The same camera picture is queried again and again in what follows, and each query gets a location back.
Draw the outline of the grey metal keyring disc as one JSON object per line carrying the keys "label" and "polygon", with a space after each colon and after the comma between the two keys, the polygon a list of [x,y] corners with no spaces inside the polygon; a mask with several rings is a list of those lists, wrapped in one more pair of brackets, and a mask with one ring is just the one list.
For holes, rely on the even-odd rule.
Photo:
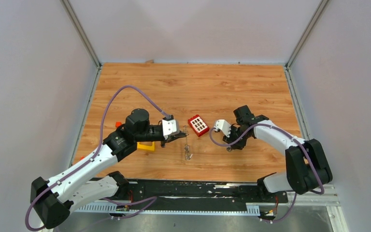
{"label": "grey metal keyring disc", "polygon": [[188,130],[187,125],[184,125],[183,132],[185,133],[185,145],[184,145],[184,151],[185,151],[185,160],[191,160],[193,154],[190,151],[190,146],[188,144]]}

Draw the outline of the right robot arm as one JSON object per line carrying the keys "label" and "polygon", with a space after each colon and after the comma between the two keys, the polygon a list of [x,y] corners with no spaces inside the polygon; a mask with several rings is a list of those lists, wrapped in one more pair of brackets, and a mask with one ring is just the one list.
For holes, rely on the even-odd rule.
{"label": "right robot arm", "polygon": [[285,172],[269,174],[257,180],[257,197],[268,202],[277,192],[323,194],[324,184],[333,180],[328,160],[317,139],[305,140],[276,126],[264,115],[255,116],[247,105],[234,110],[236,123],[219,119],[214,131],[223,133],[227,150],[242,150],[249,138],[260,139],[285,157]]}

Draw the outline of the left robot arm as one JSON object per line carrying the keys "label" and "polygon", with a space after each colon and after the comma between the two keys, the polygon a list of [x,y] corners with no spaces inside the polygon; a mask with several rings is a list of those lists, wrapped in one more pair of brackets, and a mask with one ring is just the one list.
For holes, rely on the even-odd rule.
{"label": "left robot arm", "polygon": [[186,136],[172,115],[152,125],[148,111],[141,108],[132,110],[125,123],[105,139],[100,139],[100,144],[92,153],[47,180],[38,177],[32,182],[30,206],[25,215],[26,227],[30,231],[37,231],[29,224],[32,210],[45,228],[53,229],[88,203],[113,196],[118,200],[126,198],[128,181],[120,172],[110,173],[95,182],[90,180],[135,152],[138,142],[160,142],[161,147],[165,147],[167,143]]}

